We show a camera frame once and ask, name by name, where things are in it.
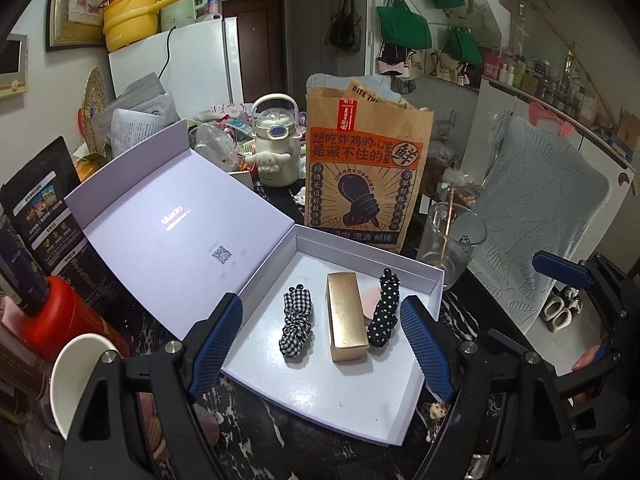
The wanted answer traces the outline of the black polka dot scrunchie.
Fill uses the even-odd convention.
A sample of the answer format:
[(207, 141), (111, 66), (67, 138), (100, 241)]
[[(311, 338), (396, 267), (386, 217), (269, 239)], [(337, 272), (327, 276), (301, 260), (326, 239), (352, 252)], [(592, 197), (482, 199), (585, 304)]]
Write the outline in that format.
[(380, 277), (380, 299), (373, 312), (373, 318), (367, 328), (368, 341), (374, 348), (383, 348), (397, 325), (400, 281), (390, 269), (385, 269)]

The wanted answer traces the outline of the gold rectangular box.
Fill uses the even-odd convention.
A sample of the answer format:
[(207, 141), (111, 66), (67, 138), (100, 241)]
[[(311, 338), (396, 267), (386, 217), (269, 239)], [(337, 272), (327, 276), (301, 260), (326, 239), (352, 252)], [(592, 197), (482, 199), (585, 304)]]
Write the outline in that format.
[(356, 274), (330, 273), (326, 278), (326, 300), (332, 361), (363, 359), (369, 341)]

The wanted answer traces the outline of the gold decorated hair clip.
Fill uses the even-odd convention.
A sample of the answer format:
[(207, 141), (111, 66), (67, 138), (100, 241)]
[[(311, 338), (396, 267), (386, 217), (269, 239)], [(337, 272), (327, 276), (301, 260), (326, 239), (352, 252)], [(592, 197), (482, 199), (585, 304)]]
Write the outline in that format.
[(448, 415), (448, 406), (444, 402), (433, 402), (428, 406), (426, 416), (426, 440), (434, 443)]

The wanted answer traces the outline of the light blue cushion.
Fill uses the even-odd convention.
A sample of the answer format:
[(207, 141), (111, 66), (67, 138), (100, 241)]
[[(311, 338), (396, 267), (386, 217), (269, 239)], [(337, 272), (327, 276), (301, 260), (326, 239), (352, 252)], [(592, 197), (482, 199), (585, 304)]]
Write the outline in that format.
[(572, 258), (608, 199), (608, 179), (570, 141), (512, 116), (473, 211), (487, 229), (469, 269), (525, 333), (553, 280), (534, 270), (540, 250)]

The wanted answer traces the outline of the pink round compact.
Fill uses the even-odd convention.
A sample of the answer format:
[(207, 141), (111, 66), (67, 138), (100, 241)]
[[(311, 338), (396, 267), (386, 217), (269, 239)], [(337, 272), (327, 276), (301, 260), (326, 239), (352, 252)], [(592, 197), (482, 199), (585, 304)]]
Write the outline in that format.
[(371, 287), (361, 293), (361, 307), (364, 317), (368, 321), (372, 321), (374, 312), (381, 299), (381, 289), (379, 287)]

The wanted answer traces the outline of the clear glass cup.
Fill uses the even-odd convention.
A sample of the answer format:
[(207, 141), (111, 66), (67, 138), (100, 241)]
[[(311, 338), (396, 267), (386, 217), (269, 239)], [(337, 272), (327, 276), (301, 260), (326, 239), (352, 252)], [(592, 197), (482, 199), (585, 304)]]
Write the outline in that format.
[(450, 289), (484, 244), (487, 229), (471, 209), (459, 204), (434, 203), (428, 211), (416, 258), (445, 273)]

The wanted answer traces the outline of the red canister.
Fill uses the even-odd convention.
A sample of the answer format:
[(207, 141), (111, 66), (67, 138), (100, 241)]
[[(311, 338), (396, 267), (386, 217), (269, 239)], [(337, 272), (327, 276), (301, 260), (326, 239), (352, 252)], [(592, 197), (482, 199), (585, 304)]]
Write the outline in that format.
[(40, 358), (53, 363), (72, 339), (83, 334), (105, 337), (123, 355), (129, 356), (129, 344), (101, 315), (89, 307), (66, 281), (58, 276), (48, 278), (46, 300), (22, 322), (26, 344)]

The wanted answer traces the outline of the cream cartoon water bottle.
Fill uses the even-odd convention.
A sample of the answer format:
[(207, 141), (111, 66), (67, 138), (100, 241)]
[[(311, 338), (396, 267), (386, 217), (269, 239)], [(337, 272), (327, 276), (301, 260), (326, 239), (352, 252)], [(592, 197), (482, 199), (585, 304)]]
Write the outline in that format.
[(299, 108), (284, 93), (259, 98), (250, 111), (254, 152), (245, 157), (257, 169), (258, 179), (270, 188), (286, 188), (299, 179)]

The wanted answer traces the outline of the black printed pouch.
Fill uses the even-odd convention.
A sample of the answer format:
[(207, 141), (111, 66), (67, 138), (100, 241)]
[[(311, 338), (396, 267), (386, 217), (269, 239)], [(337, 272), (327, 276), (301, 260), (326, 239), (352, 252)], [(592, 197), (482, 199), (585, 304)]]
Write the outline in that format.
[(108, 281), (65, 203), (78, 185), (59, 136), (2, 185), (1, 206), (44, 274), (66, 281), (86, 304), (97, 307), (108, 299)]

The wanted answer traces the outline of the woven straw fan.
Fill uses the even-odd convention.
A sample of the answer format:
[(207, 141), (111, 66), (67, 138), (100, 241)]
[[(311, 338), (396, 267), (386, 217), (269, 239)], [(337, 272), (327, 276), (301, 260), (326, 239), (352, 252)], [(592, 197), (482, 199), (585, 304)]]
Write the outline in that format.
[(104, 79), (98, 66), (91, 70), (85, 85), (84, 97), (78, 110), (78, 125), (90, 154), (105, 155), (104, 143), (93, 127), (92, 118), (106, 107)]

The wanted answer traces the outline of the green handbag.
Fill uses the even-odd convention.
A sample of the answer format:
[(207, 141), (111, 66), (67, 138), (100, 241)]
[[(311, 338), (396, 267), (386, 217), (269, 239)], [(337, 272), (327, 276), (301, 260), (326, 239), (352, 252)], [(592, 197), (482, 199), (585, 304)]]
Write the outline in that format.
[(410, 50), (432, 47), (432, 35), (427, 20), (410, 10), (405, 0), (385, 0), (376, 8), (383, 44)]

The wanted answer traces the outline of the brown entrance door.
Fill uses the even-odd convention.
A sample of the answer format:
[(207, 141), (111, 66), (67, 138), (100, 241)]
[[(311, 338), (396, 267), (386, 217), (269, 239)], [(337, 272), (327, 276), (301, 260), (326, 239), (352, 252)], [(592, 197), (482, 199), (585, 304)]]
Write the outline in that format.
[(264, 94), (288, 90), (284, 0), (226, 0), (222, 15), (236, 18), (243, 96), (254, 102)]

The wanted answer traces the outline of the yellow pot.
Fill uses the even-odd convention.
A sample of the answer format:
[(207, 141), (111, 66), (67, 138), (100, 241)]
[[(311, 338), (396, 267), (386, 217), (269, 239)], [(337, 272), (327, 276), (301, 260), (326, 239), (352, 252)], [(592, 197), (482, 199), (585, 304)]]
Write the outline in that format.
[(103, 9), (103, 35), (113, 53), (160, 30), (160, 11), (182, 0), (112, 0)]

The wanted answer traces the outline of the gold framed picture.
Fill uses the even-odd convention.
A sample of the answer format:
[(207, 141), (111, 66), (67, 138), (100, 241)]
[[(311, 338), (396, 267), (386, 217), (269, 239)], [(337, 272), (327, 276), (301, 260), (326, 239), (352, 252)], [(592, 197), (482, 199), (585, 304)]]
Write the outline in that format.
[(103, 47), (104, 6), (105, 0), (49, 0), (47, 50)]

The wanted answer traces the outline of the wall intercom panel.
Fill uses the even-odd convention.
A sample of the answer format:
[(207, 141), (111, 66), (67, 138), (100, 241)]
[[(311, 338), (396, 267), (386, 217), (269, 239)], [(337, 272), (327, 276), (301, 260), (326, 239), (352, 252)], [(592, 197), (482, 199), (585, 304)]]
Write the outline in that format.
[(28, 46), (26, 35), (9, 34), (1, 44), (0, 98), (26, 93), (28, 90)]

